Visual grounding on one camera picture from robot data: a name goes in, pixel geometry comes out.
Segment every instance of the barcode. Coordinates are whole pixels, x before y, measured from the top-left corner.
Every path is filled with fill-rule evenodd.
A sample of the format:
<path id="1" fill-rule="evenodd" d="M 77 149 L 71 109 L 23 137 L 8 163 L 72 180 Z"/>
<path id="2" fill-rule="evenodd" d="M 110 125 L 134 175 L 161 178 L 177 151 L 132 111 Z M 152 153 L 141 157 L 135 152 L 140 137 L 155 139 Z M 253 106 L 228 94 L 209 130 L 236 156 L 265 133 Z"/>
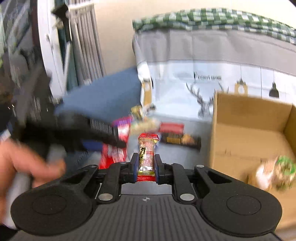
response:
<path id="1" fill-rule="evenodd" d="M 91 120 L 91 128 L 112 135 L 112 127 L 97 120 Z"/>

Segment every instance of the snack package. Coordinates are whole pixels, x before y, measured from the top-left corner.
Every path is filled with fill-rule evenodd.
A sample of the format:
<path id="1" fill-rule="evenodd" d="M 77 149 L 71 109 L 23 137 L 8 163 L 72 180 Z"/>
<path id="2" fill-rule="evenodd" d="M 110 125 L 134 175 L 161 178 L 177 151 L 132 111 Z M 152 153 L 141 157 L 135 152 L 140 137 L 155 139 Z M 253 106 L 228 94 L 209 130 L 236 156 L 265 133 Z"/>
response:
<path id="1" fill-rule="evenodd" d="M 165 123 L 162 122 L 159 131 L 160 133 L 175 133 L 183 134 L 184 133 L 184 124 L 181 123 Z"/>
<path id="2" fill-rule="evenodd" d="M 147 118 L 145 121 L 134 121 L 131 124 L 131 135 L 139 135 L 141 133 L 155 133 L 158 131 L 160 121 L 154 118 Z"/>
<path id="3" fill-rule="evenodd" d="M 124 142 L 128 142 L 130 133 L 132 117 L 123 117 L 112 123 L 113 126 L 118 127 L 118 137 Z M 126 160 L 127 151 L 126 148 L 117 148 L 111 145 L 103 144 L 101 151 L 101 160 L 99 163 L 99 169 L 109 168 L 109 166 L 116 162 L 122 162 Z"/>
<path id="4" fill-rule="evenodd" d="M 158 135 L 142 133 L 139 138 L 139 171 L 137 181 L 155 181 L 154 152 Z"/>
<path id="5" fill-rule="evenodd" d="M 153 104 L 146 105 L 144 107 L 136 105 L 131 108 L 131 114 L 135 120 L 145 121 L 147 119 L 148 113 L 152 110 L 155 110 L 155 106 Z"/>
<path id="6" fill-rule="evenodd" d="M 296 164 L 286 156 L 271 158 L 249 175 L 248 184 L 265 191 L 291 188 L 295 179 Z"/>
<path id="7" fill-rule="evenodd" d="M 176 134 L 173 132 L 170 133 L 162 133 L 161 134 L 161 142 L 168 144 L 178 144 L 181 146 L 187 146 L 191 148 L 195 148 L 198 151 L 201 149 L 201 137 L 193 137 L 189 134 Z"/>

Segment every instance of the candy bar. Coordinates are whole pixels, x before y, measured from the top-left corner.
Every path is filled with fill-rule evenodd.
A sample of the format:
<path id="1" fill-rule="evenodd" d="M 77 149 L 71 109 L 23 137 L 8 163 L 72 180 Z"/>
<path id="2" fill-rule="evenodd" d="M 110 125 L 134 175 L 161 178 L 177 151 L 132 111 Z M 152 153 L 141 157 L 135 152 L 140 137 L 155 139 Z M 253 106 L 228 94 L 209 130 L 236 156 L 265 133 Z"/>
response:
<path id="1" fill-rule="evenodd" d="M 182 146 L 188 146 L 200 151 L 201 149 L 201 137 L 193 137 L 188 134 L 176 134 L 176 133 L 162 133 L 161 142 L 169 144 L 178 144 Z"/>
<path id="2" fill-rule="evenodd" d="M 180 123 L 164 123 L 162 122 L 159 128 L 160 133 L 175 133 L 175 134 L 183 134 L 184 132 L 184 124 Z"/>
<path id="3" fill-rule="evenodd" d="M 155 177 L 154 172 L 154 151 L 159 141 L 158 135 L 142 133 L 139 138 L 139 172 L 138 181 L 151 180 Z"/>

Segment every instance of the pendant lamp print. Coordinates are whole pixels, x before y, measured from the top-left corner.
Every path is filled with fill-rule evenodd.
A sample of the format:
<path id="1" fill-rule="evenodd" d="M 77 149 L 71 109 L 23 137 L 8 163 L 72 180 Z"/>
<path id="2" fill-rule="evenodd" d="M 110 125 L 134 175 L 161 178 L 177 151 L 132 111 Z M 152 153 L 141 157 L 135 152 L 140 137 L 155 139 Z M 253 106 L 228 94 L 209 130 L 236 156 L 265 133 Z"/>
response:
<path id="1" fill-rule="evenodd" d="M 274 97 L 274 98 L 279 98 L 279 91 L 276 88 L 275 81 L 273 81 L 273 83 L 272 83 L 272 88 L 269 91 L 269 96 Z"/>
<path id="2" fill-rule="evenodd" d="M 248 86 L 246 82 L 242 80 L 242 65 L 240 65 L 241 69 L 241 78 L 234 84 L 234 93 L 240 95 L 248 95 Z"/>

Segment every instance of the red snack wrapper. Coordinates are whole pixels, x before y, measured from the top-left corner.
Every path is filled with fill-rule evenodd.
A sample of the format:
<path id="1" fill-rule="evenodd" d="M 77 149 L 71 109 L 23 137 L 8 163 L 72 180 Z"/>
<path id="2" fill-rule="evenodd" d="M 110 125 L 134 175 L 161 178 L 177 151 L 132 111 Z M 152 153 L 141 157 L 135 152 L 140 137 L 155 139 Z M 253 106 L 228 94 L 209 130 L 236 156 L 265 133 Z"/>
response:
<path id="1" fill-rule="evenodd" d="M 158 135 L 142 133 L 139 138 L 139 172 L 137 181 L 155 181 L 154 152 Z"/>
<path id="2" fill-rule="evenodd" d="M 123 117 L 112 123 L 113 126 L 118 127 L 119 139 L 126 143 L 128 142 L 129 138 L 131 120 L 132 117 Z M 99 169 L 106 169 L 109 168 L 109 166 L 113 163 L 125 161 L 126 157 L 126 148 L 116 148 L 107 144 L 103 144 Z"/>
<path id="3" fill-rule="evenodd" d="M 180 123 L 161 123 L 159 127 L 159 131 L 161 133 L 175 133 L 175 134 L 183 134 L 184 132 L 184 124 Z"/>

